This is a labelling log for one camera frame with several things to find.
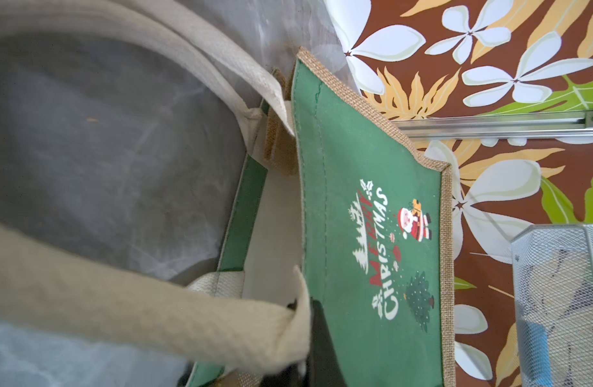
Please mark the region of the green burlap christmas pouch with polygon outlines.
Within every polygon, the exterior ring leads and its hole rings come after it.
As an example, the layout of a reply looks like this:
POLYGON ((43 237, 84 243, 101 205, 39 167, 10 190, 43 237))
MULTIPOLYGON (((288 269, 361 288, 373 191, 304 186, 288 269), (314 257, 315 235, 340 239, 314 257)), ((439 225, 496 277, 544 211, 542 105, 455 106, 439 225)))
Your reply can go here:
POLYGON ((251 155, 264 113, 247 107, 217 65, 262 96, 296 142, 296 306, 190 291, 0 223, 0 320, 271 376, 306 360, 312 298, 347 385, 454 385, 448 164, 419 153, 305 49, 285 100, 275 77, 177 1, 0 1, 0 37, 43 30, 102 35, 176 62, 229 106, 251 155))

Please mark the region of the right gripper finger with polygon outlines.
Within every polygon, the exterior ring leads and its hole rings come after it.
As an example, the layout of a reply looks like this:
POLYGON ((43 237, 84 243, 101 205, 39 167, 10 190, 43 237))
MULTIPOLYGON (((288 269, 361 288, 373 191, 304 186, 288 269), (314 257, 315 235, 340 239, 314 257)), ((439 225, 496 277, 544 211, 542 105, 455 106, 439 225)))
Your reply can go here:
POLYGON ((340 369, 322 303, 311 298, 310 351, 305 361, 272 375, 272 386, 347 386, 340 369))

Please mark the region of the blue object in basket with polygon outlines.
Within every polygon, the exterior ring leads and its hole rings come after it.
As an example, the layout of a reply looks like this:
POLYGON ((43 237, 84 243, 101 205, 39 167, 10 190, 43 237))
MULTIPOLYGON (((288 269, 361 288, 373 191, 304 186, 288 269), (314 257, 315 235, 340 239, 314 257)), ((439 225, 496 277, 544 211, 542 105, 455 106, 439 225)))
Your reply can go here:
POLYGON ((535 322, 517 322, 520 374, 523 386, 553 387, 546 329, 535 322))

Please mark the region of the white mesh basket right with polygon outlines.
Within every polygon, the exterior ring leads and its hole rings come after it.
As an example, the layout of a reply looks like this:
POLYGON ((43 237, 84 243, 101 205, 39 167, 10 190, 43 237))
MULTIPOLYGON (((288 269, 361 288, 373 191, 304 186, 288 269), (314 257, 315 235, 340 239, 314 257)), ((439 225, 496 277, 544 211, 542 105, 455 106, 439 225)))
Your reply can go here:
POLYGON ((554 386, 593 386, 593 225, 533 225, 512 242, 516 320, 546 329, 554 386))

